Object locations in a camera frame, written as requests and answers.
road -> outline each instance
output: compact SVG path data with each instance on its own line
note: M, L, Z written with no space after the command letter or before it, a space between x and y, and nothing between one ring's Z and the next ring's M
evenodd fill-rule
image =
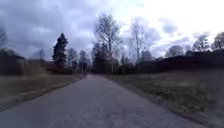
M1 112L0 127L202 128L94 75Z

treeline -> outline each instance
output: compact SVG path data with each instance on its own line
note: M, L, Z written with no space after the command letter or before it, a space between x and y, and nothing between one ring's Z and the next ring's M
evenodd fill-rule
M200 35L192 47L171 46L164 56L155 58L147 49L149 45L147 27L138 20L131 23L128 42L120 35L120 28L112 15L101 14L94 27L95 40L90 58L90 51L77 52L68 48L69 43L62 33L53 47L52 61L45 60L45 53L39 50L32 59L19 56L12 50L2 48L0 51L0 74L24 74L26 69L39 70L42 67L47 73L73 74L92 72L97 74L131 74L161 72L176 69L222 68L224 55L224 32L218 33L213 43L207 35ZM7 35L0 29L0 46L5 45ZM122 50L128 47L129 53Z

dry grass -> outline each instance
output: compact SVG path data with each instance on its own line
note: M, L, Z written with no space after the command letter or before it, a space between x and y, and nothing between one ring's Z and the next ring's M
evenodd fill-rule
M0 77L0 111L64 87L82 75Z
M223 70L210 70L107 78L175 113L206 124L209 113L211 114L216 106L224 106L217 104L224 97L223 75Z
M162 73L151 75L109 76L128 83L144 93L172 102L184 111L206 111L210 100L208 75L196 73Z

sky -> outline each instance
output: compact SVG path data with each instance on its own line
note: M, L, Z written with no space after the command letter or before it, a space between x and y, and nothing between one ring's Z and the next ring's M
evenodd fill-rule
M200 34L224 30L222 0L0 0L0 27L7 47L25 57L40 49L51 59L63 32L67 48L91 51L94 23L101 13L112 14L125 35L139 19L149 35L145 49L164 55L172 45L191 46Z

gray cloud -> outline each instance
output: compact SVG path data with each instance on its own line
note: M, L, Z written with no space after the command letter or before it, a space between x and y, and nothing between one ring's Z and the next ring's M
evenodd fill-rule
M163 23L162 29L165 33L173 34L177 30L177 27L170 20L160 19L160 21Z
M8 47L29 57L38 49L51 53L62 32L69 47L88 48L96 16L107 9L110 7L104 1L1 0L0 23L6 30Z
M190 40L190 37L182 37L180 39L174 40L166 44L157 43L151 47L151 52L153 56L159 57L159 56L163 56L165 52L173 45L180 45L183 48L185 48L186 46L189 46L189 44L191 43L192 41Z

